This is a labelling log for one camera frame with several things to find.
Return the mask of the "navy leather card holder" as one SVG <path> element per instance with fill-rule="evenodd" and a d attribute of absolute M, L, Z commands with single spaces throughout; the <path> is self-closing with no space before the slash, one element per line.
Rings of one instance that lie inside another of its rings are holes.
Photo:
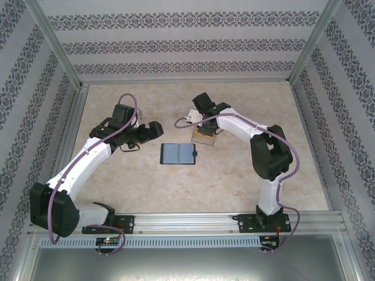
<path fill-rule="evenodd" d="M 196 145 L 194 143 L 162 143 L 161 165 L 195 165 Z"/>

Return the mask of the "clear acrylic box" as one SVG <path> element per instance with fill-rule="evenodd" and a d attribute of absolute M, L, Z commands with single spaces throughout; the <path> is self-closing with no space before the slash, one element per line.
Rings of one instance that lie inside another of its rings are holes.
<path fill-rule="evenodd" d="M 196 126 L 193 129 L 192 137 L 191 137 L 192 142 L 199 143 L 199 144 L 202 144 L 202 145 L 207 145 L 207 146 L 214 146 L 214 143 L 215 143 L 215 140 L 216 140 L 216 135 L 214 135 L 214 139 L 195 138 L 193 136 L 194 131 L 199 131 L 199 126 Z"/>

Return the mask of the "left circuit board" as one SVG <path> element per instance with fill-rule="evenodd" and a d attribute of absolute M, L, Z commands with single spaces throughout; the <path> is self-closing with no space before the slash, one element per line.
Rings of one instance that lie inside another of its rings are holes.
<path fill-rule="evenodd" d="M 120 244 L 119 238 L 112 238 L 112 237 L 106 237 L 106 238 L 97 238 L 96 239 L 96 246 L 112 246 L 116 247 Z"/>

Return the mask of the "grey metal tray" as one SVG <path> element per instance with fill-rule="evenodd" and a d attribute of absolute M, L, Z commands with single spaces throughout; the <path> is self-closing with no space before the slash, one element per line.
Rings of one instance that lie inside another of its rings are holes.
<path fill-rule="evenodd" d="M 297 235 L 270 253 L 234 242 L 223 248 L 136 246 L 108 256 L 78 239 L 61 248 L 29 237 L 11 281 L 366 281 L 344 234 Z"/>

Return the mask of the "aluminium back frame beam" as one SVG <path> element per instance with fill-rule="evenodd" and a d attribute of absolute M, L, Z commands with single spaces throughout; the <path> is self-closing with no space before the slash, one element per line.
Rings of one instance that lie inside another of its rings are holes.
<path fill-rule="evenodd" d="M 271 83 L 288 82 L 286 78 L 220 78 L 220 79 L 146 79 L 146 80 L 98 80 L 82 81 L 83 85 L 115 85 L 115 84 L 181 84 L 181 83 Z"/>

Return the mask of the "aluminium side rail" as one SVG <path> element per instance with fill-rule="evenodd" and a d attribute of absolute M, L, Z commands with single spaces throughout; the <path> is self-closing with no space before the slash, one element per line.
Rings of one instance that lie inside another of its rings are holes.
<path fill-rule="evenodd" d="M 51 162 L 52 168 L 49 172 L 47 180 L 41 184 L 42 193 L 37 196 L 37 199 L 40 200 L 38 203 L 39 209 L 42 214 L 47 214 L 47 208 L 49 203 L 50 191 L 48 181 L 52 179 L 57 170 L 60 170 L 60 162 L 64 165 L 64 157 L 69 154 L 71 151 L 70 141 L 73 139 L 70 134 L 74 134 L 75 127 L 80 123 L 81 114 L 83 112 L 84 103 L 86 102 L 87 93 L 84 93 L 84 90 L 77 90 L 72 99 L 69 111 L 66 115 L 66 120 L 64 126 L 62 127 L 62 134 L 59 139 L 56 139 L 53 144 L 57 144 L 56 154 L 53 161 Z"/>

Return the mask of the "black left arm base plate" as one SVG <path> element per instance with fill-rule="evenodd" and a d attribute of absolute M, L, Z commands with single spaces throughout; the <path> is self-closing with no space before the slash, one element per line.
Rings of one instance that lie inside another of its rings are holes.
<path fill-rule="evenodd" d="M 133 215 L 113 215 L 107 219 L 103 226 L 113 227 L 115 229 L 99 228 L 99 227 L 83 227 L 83 234 L 119 234 L 120 229 L 124 234 L 132 234 L 134 230 L 135 217 Z"/>

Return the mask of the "aluminium mounting rail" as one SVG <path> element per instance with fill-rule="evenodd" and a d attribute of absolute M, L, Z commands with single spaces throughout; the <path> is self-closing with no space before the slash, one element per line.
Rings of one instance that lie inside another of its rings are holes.
<path fill-rule="evenodd" d="M 340 211 L 284 212 L 296 234 L 335 234 L 347 231 Z M 240 233 L 236 213 L 118 214 L 135 217 L 132 234 L 276 234 Z"/>

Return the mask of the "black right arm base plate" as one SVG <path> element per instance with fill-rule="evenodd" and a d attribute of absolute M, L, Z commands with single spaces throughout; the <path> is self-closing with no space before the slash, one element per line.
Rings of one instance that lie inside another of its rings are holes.
<path fill-rule="evenodd" d="M 236 216 L 240 233 L 266 233 L 276 232 L 277 227 L 281 233 L 290 233 L 292 227 L 287 214 L 282 214 L 276 221 L 262 226 L 255 214 L 239 214 Z"/>

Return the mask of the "aluminium left frame post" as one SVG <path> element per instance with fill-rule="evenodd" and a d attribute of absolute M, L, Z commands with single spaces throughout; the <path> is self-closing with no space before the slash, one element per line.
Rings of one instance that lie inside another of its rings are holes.
<path fill-rule="evenodd" d="M 45 39 L 47 40 L 51 50 L 55 53 L 58 61 L 63 67 L 64 72 L 67 74 L 70 82 L 76 90 L 81 89 L 82 82 L 71 63 L 61 41 L 59 40 L 52 24 L 50 23 L 47 15 L 44 13 L 38 0 L 24 0 L 26 7 L 29 9 L 33 19 L 42 31 Z"/>

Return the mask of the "aluminium frame post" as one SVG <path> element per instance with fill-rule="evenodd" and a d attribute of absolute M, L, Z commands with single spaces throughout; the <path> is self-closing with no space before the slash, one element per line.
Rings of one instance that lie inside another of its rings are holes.
<path fill-rule="evenodd" d="M 59 40 L 52 24 L 50 23 L 47 15 L 44 13 L 38 0 L 24 0 L 26 7 L 29 9 L 33 19 L 42 31 L 45 39 L 47 40 L 51 50 L 55 53 L 58 61 L 63 67 L 64 72 L 67 74 L 70 82 L 76 90 L 81 89 L 82 82 L 71 63 L 61 41 Z"/>
<path fill-rule="evenodd" d="M 341 0 L 328 0 L 319 19 L 316 22 L 311 34 L 308 37 L 304 47 L 302 48 L 301 54 L 298 56 L 287 81 L 290 85 L 294 85 L 305 67 L 310 55 L 318 44 L 320 38 L 324 34 L 326 27 L 328 26 L 331 18 L 334 16 L 337 8 L 339 7 Z"/>

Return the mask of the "aluminium right frame post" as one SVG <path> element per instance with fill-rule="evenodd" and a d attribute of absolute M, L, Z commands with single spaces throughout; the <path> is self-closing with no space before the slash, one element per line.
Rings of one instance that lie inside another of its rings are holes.
<path fill-rule="evenodd" d="M 318 44 L 320 38 L 324 34 L 326 27 L 328 26 L 331 18 L 334 16 L 337 8 L 339 7 L 341 0 L 328 0 L 319 19 L 316 22 L 311 34 L 308 37 L 304 47 L 302 48 L 301 54 L 298 56 L 287 81 L 290 85 L 294 85 L 305 67 L 310 55 Z"/>

